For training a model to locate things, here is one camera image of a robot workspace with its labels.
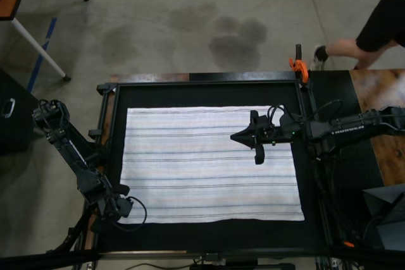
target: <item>black shorts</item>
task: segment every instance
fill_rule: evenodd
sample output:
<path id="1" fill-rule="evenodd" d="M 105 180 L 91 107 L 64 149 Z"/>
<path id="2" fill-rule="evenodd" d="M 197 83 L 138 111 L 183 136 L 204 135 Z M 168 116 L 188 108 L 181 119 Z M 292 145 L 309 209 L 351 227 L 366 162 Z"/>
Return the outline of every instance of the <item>black shorts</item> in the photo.
<path id="1" fill-rule="evenodd" d="M 394 39 L 405 47 L 405 0 L 380 0 L 357 37 L 357 46 L 375 52 Z"/>

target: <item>sock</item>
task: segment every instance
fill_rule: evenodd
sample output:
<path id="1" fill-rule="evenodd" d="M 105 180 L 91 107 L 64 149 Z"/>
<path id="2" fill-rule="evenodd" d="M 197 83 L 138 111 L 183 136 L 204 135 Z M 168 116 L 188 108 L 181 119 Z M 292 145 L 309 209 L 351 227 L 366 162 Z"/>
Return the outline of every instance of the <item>sock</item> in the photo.
<path id="1" fill-rule="evenodd" d="M 328 59 L 328 57 L 329 57 L 328 54 L 327 54 L 327 51 L 326 51 L 326 47 L 321 46 L 321 47 L 317 48 L 316 51 L 315 51 L 315 56 L 320 61 L 326 61 Z"/>

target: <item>robotic arm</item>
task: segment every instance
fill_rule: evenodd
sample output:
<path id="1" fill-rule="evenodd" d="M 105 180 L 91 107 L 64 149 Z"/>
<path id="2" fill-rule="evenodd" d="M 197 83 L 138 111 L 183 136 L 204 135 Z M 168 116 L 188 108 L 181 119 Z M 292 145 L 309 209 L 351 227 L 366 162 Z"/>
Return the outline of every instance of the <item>robotic arm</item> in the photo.
<path id="1" fill-rule="evenodd" d="M 284 111 L 280 126 L 275 126 L 272 118 L 275 110 Z M 256 149 L 255 162 L 263 164 L 265 150 L 263 144 L 279 144 L 305 140 L 314 143 L 316 156 L 331 154 L 345 145 L 372 138 L 377 135 L 405 136 L 405 108 L 387 107 L 383 110 L 369 110 L 354 116 L 346 116 L 330 121 L 303 120 L 290 114 L 286 107 L 273 108 L 271 115 L 259 116 L 251 111 L 249 126 L 231 139 Z"/>
<path id="2" fill-rule="evenodd" d="M 118 185 L 113 189 L 107 177 L 97 170 L 105 161 L 103 148 L 88 142 L 69 122 L 65 104 L 41 100 L 32 117 L 35 126 L 45 133 L 48 142 L 57 148 L 76 174 L 78 190 L 91 207 L 97 206 L 102 219 L 115 222 L 122 216 L 127 217 L 133 202 L 122 195 L 128 195 L 129 188 Z"/>

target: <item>blue tape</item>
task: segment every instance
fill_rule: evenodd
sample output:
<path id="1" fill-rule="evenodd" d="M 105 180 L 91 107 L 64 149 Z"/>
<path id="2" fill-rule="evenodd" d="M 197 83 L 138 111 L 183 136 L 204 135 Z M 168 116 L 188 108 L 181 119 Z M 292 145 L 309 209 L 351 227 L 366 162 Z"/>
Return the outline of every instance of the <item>blue tape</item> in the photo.
<path id="1" fill-rule="evenodd" d="M 53 33 L 53 30 L 55 29 L 56 20 L 57 20 L 56 17 L 52 18 L 51 24 L 49 25 L 49 28 L 48 28 L 48 32 L 46 33 L 45 39 L 46 39 L 47 41 L 46 41 L 45 44 L 42 46 L 42 48 L 43 48 L 45 51 L 46 51 L 46 49 L 48 48 L 49 39 L 51 38 L 52 33 Z M 39 73 L 39 69 L 40 69 L 40 67 L 41 67 L 41 64 L 42 64 L 42 61 L 43 61 L 43 60 L 44 60 L 44 58 L 43 58 L 41 55 L 38 55 L 37 61 L 35 62 L 34 70 L 33 70 L 32 73 L 31 73 L 30 81 L 28 82 L 28 85 L 27 85 L 27 91 L 30 92 L 30 93 L 32 92 L 32 89 L 34 88 L 34 84 L 35 84 L 35 81 L 36 81 L 36 79 L 37 79 L 37 76 L 38 76 L 38 73 Z"/>
<path id="2" fill-rule="evenodd" d="M 53 30 L 54 30 L 54 28 L 55 28 L 56 20 L 57 20 L 56 17 L 52 18 L 51 24 L 49 25 L 48 32 L 47 32 L 47 34 L 46 34 L 46 36 L 45 36 L 46 39 L 50 39 L 50 38 L 51 38 L 52 33 L 53 33 Z"/>
<path id="3" fill-rule="evenodd" d="M 48 45 L 49 45 L 49 41 L 47 41 L 42 46 L 42 48 L 46 51 L 46 49 L 48 48 Z M 34 88 L 34 83 L 35 83 L 35 80 L 37 79 L 39 68 L 41 67 L 43 60 L 44 60 L 44 58 L 42 57 L 42 55 L 38 55 L 37 61 L 35 62 L 34 70 L 32 71 L 31 78 L 30 78 L 30 81 L 27 86 L 27 91 L 30 93 L 32 92 L 32 89 Z"/>

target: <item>black tabletop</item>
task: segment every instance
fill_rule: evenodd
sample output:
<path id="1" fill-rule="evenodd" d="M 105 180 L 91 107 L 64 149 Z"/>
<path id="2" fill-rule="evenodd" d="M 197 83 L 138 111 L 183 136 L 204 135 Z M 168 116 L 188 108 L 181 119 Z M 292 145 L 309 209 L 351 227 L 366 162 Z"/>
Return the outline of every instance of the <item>black tabletop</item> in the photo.
<path id="1" fill-rule="evenodd" d="M 341 115 L 360 112 L 351 78 L 346 71 L 312 72 L 312 90 L 319 107 L 340 98 Z M 111 152 L 107 176 L 120 182 L 126 115 L 129 107 L 260 106 L 285 104 L 294 113 L 311 112 L 309 95 L 300 90 L 293 72 L 190 74 L 188 83 L 122 84 L 117 87 Z M 327 117 L 330 113 L 321 114 Z M 187 250 L 229 252 L 242 249 L 321 250 L 327 246 L 316 197 L 313 159 L 306 145 L 292 144 L 304 221 L 228 220 L 200 224 L 146 224 L 134 234 L 109 227 L 98 235 L 97 248 L 105 251 Z M 356 210 L 354 224 L 365 225 L 368 213 L 361 189 L 383 185 L 369 141 L 343 151 L 345 161 L 334 175 L 345 212 Z"/>

